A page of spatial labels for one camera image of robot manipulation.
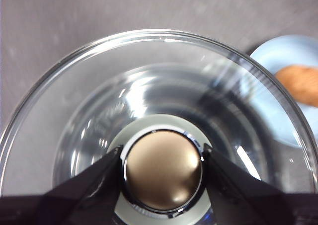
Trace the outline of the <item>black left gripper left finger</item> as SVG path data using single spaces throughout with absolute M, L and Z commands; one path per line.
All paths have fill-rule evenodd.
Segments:
M 2 225 L 111 225 L 121 191 L 117 146 L 77 176 L 40 195 L 0 199 Z

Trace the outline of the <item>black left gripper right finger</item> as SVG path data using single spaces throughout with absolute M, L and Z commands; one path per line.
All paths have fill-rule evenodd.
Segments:
M 318 196 L 284 193 L 204 144 L 206 189 L 219 225 L 316 225 Z

